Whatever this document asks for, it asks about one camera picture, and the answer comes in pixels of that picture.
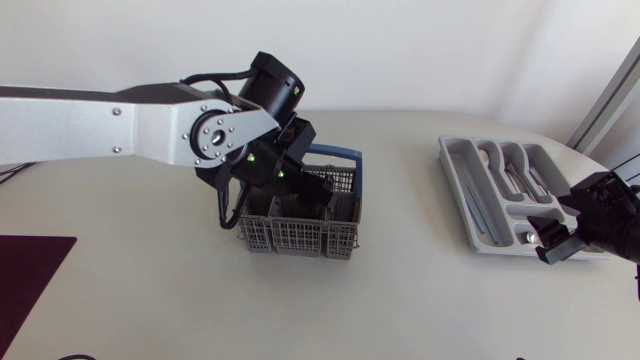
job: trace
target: metal frame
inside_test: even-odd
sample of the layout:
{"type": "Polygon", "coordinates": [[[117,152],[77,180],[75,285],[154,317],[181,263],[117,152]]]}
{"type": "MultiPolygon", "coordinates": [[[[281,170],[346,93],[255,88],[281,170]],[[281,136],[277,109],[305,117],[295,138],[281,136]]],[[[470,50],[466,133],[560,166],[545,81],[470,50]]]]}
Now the metal frame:
{"type": "Polygon", "coordinates": [[[235,102],[245,110],[234,111],[217,98],[145,104],[124,102],[108,93],[85,96],[54,89],[46,90],[47,98],[23,95],[29,91],[0,87],[0,165],[138,155],[172,165],[213,168],[224,163],[227,154],[279,127],[260,106],[237,97],[235,102]],[[193,129],[207,113],[212,116],[193,129]],[[190,139],[194,130],[200,132],[194,146],[207,149],[209,159],[194,153],[190,139]],[[215,130],[225,133],[224,143],[217,146],[209,134],[215,130]]]}
{"type": "Polygon", "coordinates": [[[567,146],[589,155],[640,91],[640,38],[567,146]]]}

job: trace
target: white table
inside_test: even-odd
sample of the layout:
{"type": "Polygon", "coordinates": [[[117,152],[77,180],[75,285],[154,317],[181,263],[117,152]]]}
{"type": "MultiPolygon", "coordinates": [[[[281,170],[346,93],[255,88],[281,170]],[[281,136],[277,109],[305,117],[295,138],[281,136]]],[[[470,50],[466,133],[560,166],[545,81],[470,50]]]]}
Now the white table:
{"type": "Polygon", "coordinates": [[[571,184],[603,168],[540,135],[438,113],[307,113],[364,155],[349,261],[254,254],[193,169],[38,165],[0,187],[3,234],[78,242],[6,359],[637,359],[635,265],[473,253],[439,135],[543,144],[571,184]]]}

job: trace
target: black cable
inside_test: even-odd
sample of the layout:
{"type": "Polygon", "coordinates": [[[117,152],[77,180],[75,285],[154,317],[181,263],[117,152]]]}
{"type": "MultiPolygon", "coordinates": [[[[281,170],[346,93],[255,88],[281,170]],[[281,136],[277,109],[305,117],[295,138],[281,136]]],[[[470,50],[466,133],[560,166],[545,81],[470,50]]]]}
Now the black cable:
{"type": "Polygon", "coordinates": [[[633,180],[635,178],[637,178],[638,176],[640,176],[640,173],[637,173],[635,175],[633,175],[632,177],[628,178],[627,180],[625,180],[626,182],[629,182],[629,180],[633,180]]]}
{"type": "Polygon", "coordinates": [[[16,167],[13,167],[13,168],[11,168],[11,169],[9,169],[9,170],[5,170],[5,171],[3,171],[3,172],[0,172],[0,176],[2,176],[2,175],[6,175],[6,174],[8,174],[8,173],[10,173],[10,172],[14,172],[14,171],[16,171],[16,170],[20,169],[21,167],[23,167],[23,166],[25,166],[25,165],[26,165],[26,164],[21,164],[21,165],[18,165],[18,166],[16,166],[16,167]]]}
{"type": "Polygon", "coordinates": [[[246,184],[238,196],[238,201],[236,202],[236,208],[233,209],[233,215],[231,215],[231,219],[227,221],[227,207],[225,206],[225,201],[228,201],[229,196],[229,188],[225,190],[218,190],[218,213],[220,214],[220,227],[223,229],[233,229],[238,221],[240,220],[240,216],[242,215],[242,208],[244,207],[244,203],[247,201],[247,197],[249,196],[249,192],[251,192],[251,185],[246,184]]]}
{"type": "Polygon", "coordinates": [[[626,160],[625,162],[623,162],[622,164],[620,164],[620,165],[618,165],[618,166],[614,167],[613,169],[611,169],[611,171],[616,171],[616,169],[617,169],[617,168],[619,168],[620,166],[622,166],[622,165],[624,165],[624,164],[628,163],[629,161],[631,161],[631,160],[633,160],[633,159],[637,158],[638,156],[640,156],[640,154],[636,154],[636,155],[634,155],[634,156],[630,157],[629,159],[627,159],[627,160],[626,160]]]}
{"type": "Polygon", "coordinates": [[[220,80],[213,80],[213,82],[216,83],[216,85],[218,85],[220,89],[222,89],[224,97],[227,98],[227,102],[233,105],[233,99],[231,98],[231,93],[229,92],[229,89],[227,89],[227,86],[220,80]]]}
{"type": "Polygon", "coordinates": [[[12,177],[18,175],[21,171],[26,170],[35,164],[37,163],[25,163],[25,164],[16,166],[11,170],[3,171],[2,173],[0,173],[0,176],[4,176],[4,175],[7,175],[7,176],[4,179],[0,180],[0,185],[4,184],[5,182],[9,181],[9,179],[11,179],[12,177]]]}
{"type": "Polygon", "coordinates": [[[243,71],[239,73],[195,74],[187,77],[186,79],[180,80],[180,82],[183,84],[192,85],[202,81],[242,80],[242,79],[250,78],[255,74],[257,74],[257,71],[254,69],[249,69],[247,71],[243,71]]]}
{"type": "Polygon", "coordinates": [[[58,360],[96,360],[96,359],[94,357],[89,356],[89,355],[77,354],[77,355],[65,356],[65,357],[60,358],[58,360]]]}

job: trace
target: gray plastic basket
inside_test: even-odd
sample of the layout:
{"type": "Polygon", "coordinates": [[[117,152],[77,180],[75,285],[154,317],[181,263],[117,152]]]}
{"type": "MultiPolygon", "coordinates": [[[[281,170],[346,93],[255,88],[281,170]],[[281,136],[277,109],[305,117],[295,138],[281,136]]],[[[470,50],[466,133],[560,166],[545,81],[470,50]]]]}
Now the gray plastic basket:
{"type": "Polygon", "coordinates": [[[297,256],[349,259],[358,247],[358,223],[362,197],[362,154],[359,151],[326,145],[312,145],[310,153],[338,156],[356,161],[356,168],[306,166],[303,171],[329,176],[337,201],[333,211],[314,214],[301,206],[297,195],[270,197],[252,190],[247,199],[239,228],[241,237],[253,252],[297,256]],[[266,201],[271,199],[270,206],[266,201]]]}
{"type": "Polygon", "coordinates": [[[256,188],[251,189],[238,224],[239,237],[252,252],[271,252],[271,232],[266,220],[273,196],[256,188]]]}
{"type": "Polygon", "coordinates": [[[320,256],[324,211],[315,215],[298,203],[298,195],[276,197],[271,203],[271,236],[279,254],[320,256]]]}
{"type": "Polygon", "coordinates": [[[337,193],[338,200],[327,221],[327,257],[351,258],[351,251],[358,248],[358,223],[360,222],[360,198],[353,192],[337,193]]]}

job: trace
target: blue basket handle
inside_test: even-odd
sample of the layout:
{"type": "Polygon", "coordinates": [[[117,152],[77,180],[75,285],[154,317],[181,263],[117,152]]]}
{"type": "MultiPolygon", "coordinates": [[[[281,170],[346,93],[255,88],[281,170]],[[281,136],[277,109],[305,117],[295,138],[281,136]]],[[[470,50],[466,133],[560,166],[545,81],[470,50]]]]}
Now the blue basket handle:
{"type": "Polygon", "coordinates": [[[356,162],[355,193],[358,198],[362,197],[362,152],[339,146],[311,144],[307,153],[327,156],[335,156],[356,162]]]}

